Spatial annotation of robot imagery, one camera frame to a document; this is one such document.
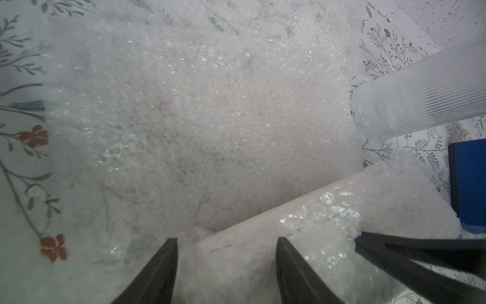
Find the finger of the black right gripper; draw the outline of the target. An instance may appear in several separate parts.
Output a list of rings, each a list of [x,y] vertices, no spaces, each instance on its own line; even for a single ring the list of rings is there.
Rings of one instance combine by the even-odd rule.
[[[485,303],[485,291],[426,269],[421,263],[485,279],[485,241],[411,239],[362,232],[356,253],[431,303]]]

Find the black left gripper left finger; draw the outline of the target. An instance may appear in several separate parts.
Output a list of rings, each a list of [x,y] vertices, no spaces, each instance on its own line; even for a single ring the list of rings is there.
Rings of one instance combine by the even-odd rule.
[[[113,304],[171,303],[177,266],[177,238],[169,238]]]

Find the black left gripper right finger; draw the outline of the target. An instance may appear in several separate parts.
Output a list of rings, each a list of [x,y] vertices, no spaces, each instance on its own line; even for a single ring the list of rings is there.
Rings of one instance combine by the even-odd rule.
[[[341,303],[291,242],[280,237],[276,272],[282,303]]]

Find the clear bubble wrap sheet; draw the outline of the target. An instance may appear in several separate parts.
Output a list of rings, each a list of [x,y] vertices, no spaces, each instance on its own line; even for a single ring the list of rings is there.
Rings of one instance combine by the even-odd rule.
[[[363,139],[349,111],[367,1],[98,1],[50,17],[48,117],[79,161],[69,199],[93,203],[70,229],[56,303],[109,303],[165,239],[180,240],[175,303],[198,243],[325,187],[361,201],[360,233],[460,238],[416,154]],[[351,303],[387,303],[403,285],[355,252]]]

